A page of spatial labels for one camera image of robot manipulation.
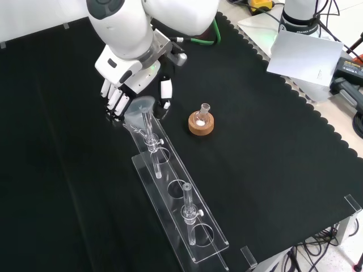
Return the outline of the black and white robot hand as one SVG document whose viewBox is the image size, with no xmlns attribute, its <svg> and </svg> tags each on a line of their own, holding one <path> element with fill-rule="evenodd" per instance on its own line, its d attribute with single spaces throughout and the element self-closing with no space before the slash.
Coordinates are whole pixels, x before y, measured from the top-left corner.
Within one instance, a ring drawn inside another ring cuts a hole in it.
<svg viewBox="0 0 363 272">
<path fill-rule="evenodd" d="M 154 80 L 158 81 L 159 101 L 151 106 L 156 118 L 166 117 L 171 108 L 173 86 L 170 69 L 164 65 L 170 62 L 171 53 L 159 56 L 149 67 L 144 68 L 139 60 L 122 60 L 110 46 L 105 46 L 95 67 L 104 78 L 100 91 L 105 100 L 105 109 L 111 122 L 120 122 L 133 100 L 141 97 Z"/>
</svg>

